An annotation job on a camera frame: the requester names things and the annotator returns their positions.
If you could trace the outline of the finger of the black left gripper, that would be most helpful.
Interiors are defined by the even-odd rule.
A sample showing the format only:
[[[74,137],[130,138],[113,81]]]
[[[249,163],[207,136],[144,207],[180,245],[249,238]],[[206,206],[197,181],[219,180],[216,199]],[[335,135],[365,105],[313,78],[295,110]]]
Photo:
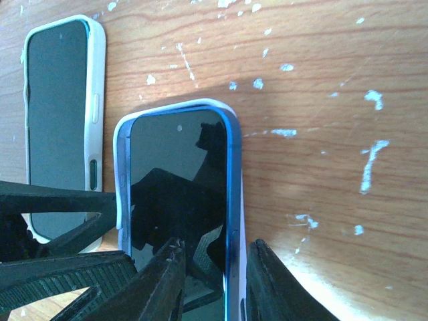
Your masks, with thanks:
[[[27,234],[24,213],[92,212],[94,217],[40,244]],[[116,225],[116,195],[1,181],[1,259],[34,259],[75,254]]]
[[[1,312],[66,292],[98,286],[87,312],[117,294],[136,274],[123,251],[82,253],[1,264]]]

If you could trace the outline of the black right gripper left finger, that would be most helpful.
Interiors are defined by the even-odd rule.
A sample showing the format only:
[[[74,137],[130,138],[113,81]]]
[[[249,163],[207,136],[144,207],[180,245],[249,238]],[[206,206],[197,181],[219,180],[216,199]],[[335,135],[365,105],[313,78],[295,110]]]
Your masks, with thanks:
[[[172,237],[122,290],[94,311],[84,314],[84,308],[100,296],[100,286],[86,290],[53,319],[181,320],[185,264],[185,242]]]

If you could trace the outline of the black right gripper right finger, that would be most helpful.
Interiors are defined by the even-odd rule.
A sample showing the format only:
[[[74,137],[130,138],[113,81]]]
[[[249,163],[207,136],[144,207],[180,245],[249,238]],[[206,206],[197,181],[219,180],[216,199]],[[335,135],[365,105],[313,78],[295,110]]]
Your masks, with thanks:
[[[262,239],[249,245],[246,314],[248,320],[337,320]]]

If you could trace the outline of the lavender phone case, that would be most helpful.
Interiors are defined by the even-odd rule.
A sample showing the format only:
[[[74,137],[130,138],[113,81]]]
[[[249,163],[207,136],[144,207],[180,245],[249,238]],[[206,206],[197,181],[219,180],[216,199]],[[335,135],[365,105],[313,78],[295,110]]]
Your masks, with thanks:
[[[246,299],[246,260],[245,253],[245,223],[243,211],[243,183],[241,169],[241,129],[237,115],[234,110],[223,102],[214,99],[201,98],[171,104],[168,106],[135,112],[123,117],[117,124],[113,138],[114,155],[114,176],[116,188],[116,206],[118,230],[118,247],[121,246],[121,228],[122,228],[122,202],[126,198],[126,156],[129,149],[126,147],[124,139],[129,133],[130,125],[133,120],[139,116],[151,115],[157,112],[167,110],[182,110],[184,108],[193,108],[198,106],[210,106],[222,113],[225,120],[231,127],[229,134],[229,160],[228,178],[231,182],[231,210],[232,222],[228,227],[227,233],[227,276],[231,283],[228,287],[228,320],[245,320],[245,299]]]

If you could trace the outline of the blue phone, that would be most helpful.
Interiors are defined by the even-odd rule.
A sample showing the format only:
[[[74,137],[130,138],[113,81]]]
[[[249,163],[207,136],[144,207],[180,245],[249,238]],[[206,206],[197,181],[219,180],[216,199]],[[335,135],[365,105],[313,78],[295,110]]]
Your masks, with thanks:
[[[185,244],[183,320],[228,320],[231,127],[210,106],[132,121],[124,142],[121,246],[142,270],[172,237]]]

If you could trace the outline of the teal green phone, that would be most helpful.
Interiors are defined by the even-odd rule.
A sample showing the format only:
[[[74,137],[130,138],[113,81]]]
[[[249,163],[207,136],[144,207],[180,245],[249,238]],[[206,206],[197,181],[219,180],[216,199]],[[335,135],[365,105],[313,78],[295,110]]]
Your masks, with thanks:
[[[27,46],[29,178],[32,185],[84,190],[87,25],[34,33]]]

